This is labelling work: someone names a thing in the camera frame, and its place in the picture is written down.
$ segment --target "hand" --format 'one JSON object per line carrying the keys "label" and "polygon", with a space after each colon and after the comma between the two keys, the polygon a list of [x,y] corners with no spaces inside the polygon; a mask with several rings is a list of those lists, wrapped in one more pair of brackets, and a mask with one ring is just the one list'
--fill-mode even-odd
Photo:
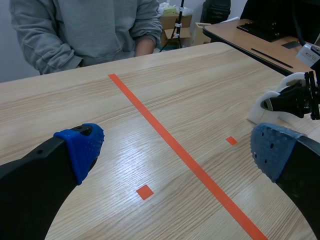
{"label": "hand", "polygon": [[155,43],[150,38],[144,38],[136,45],[135,56],[144,56],[148,54],[152,54],[155,49]]}

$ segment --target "wooden table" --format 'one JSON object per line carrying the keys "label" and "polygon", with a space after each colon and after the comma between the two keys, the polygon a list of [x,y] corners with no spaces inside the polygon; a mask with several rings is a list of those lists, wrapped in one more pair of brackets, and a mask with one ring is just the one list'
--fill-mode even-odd
{"label": "wooden table", "polygon": [[[250,239],[144,119],[108,74],[116,73],[172,136],[269,238],[315,239],[291,200],[250,153],[254,101],[279,73],[210,43],[0,84],[0,163],[53,133],[98,123],[97,164],[58,212],[47,240]],[[320,140],[319,123],[292,129]],[[232,136],[238,143],[230,145]],[[154,194],[142,200],[147,184]]]}
{"label": "wooden table", "polygon": [[[268,42],[237,28],[237,26],[249,23],[247,19],[235,20],[225,23],[218,23],[203,28],[203,33],[214,41],[222,42],[232,46],[257,61],[267,65],[283,75],[292,73],[309,72],[311,69],[296,58],[301,46],[285,48],[283,44],[297,41],[297,38],[288,36],[274,42]],[[252,49],[258,50],[271,56],[291,67],[287,67],[274,61]]]}

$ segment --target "tripod stand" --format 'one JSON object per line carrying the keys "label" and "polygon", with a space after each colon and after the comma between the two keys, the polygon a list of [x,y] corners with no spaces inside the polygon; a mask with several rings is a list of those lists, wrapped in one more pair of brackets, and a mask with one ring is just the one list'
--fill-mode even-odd
{"label": "tripod stand", "polygon": [[179,7],[179,17],[178,19],[175,20],[175,25],[174,25],[171,38],[168,39],[166,44],[161,48],[160,53],[165,49],[165,47],[169,44],[169,42],[174,39],[174,37],[178,38],[178,47],[182,49],[180,33],[181,33],[181,27],[182,27],[181,20],[182,20],[182,13],[184,11],[184,4],[185,4],[185,0],[181,0],[181,6]]}

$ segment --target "table edge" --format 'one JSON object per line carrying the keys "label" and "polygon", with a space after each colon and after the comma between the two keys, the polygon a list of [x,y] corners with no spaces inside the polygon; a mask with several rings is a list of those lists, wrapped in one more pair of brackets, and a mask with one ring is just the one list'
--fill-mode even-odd
{"label": "table edge", "polygon": [[234,44],[232,42],[229,42],[229,41],[225,40],[224,38],[222,38],[222,37],[220,37],[218,35],[215,35],[211,31],[207,30],[206,27],[208,27],[208,26],[204,26],[203,27],[202,32],[207,37],[209,37],[211,39],[214,39],[214,40],[217,40],[217,41],[219,41],[221,43],[224,43],[224,44],[227,44],[227,45],[233,47],[234,49],[246,54],[247,56],[257,60],[258,62],[266,65],[267,67],[277,71],[278,73],[280,73],[280,74],[282,74],[284,76],[288,76],[288,75],[291,75],[291,74],[294,73],[292,71],[289,71],[289,70],[287,70],[287,69],[285,69],[285,68],[283,68],[283,67],[281,67],[281,66],[279,66],[279,65],[277,65],[277,64],[275,64],[273,62],[270,62],[270,61],[268,61],[268,60],[266,60],[266,59],[264,59],[264,58],[262,58],[262,57],[260,57],[260,56],[258,56],[256,54],[254,54],[254,53],[252,53],[252,52],[250,52],[248,50],[245,50],[242,47],[239,47],[238,45],[236,45],[236,44]]}

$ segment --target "blue gripper pad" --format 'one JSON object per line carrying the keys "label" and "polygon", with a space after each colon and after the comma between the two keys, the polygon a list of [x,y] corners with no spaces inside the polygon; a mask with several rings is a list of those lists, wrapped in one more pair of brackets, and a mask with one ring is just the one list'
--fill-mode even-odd
{"label": "blue gripper pad", "polygon": [[100,155],[105,136],[104,130],[97,124],[85,123],[83,125],[92,126],[92,132],[89,136],[71,129],[56,132],[53,135],[66,141],[78,185],[87,177],[92,163]]}
{"label": "blue gripper pad", "polygon": [[275,182],[281,175],[297,140],[299,132],[271,123],[260,123],[251,133],[250,145],[254,162]]}

